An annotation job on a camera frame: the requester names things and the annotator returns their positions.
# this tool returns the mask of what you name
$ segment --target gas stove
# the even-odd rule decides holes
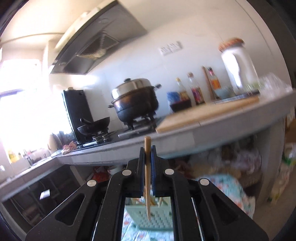
[[[129,125],[127,128],[123,130],[109,132],[109,130],[107,129],[103,132],[100,132],[94,135],[93,136],[94,141],[83,144],[83,145],[78,145],[77,150],[84,150],[92,147],[98,147],[98,146],[153,133],[155,132],[155,128],[157,127],[157,125],[159,125],[163,119],[164,117],[155,118],[155,119],[144,118],[138,121],[134,121],[132,126]]]

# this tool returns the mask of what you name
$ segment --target condiment bottle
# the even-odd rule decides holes
[[[219,82],[217,76],[214,74],[213,69],[211,67],[209,67],[208,70],[210,73],[210,80],[211,80],[211,84],[212,84],[213,89],[214,90],[220,89],[221,88],[220,82]]]
[[[202,96],[202,91],[199,87],[197,80],[194,78],[193,73],[189,72],[187,73],[187,76],[190,81],[190,88],[191,88],[196,105],[204,103],[205,101]]]
[[[181,100],[181,101],[189,100],[189,96],[188,96],[188,94],[187,94],[186,88],[185,88],[184,85],[181,83],[181,80],[180,80],[179,78],[176,78],[176,81],[177,81],[178,86],[179,86],[180,100]]]

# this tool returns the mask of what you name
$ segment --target black wok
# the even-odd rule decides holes
[[[78,131],[85,136],[90,136],[90,135],[95,135],[100,131],[106,131],[108,128],[108,125],[110,124],[110,117],[96,120],[94,122],[90,122],[83,118],[81,118],[80,121],[85,125],[78,127],[77,128]]]

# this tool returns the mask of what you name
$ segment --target white jar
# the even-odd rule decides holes
[[[258,83],[258,76],[243,40],[234,38],[219,45],[232,87],[236,94],[252,89]]]

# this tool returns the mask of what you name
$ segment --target soy sauce bottle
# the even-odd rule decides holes
[[[187,76],[190,81],[190,88],[191,88],[192,94],[194,96],[194,100],[195,100],[196,105],[203,104],[205,101],[203,99],[202,91],[200,89],[200,86],[199,86],[197,80],[194,78],[193,73],[191,73],[191,72],[187,73]]]

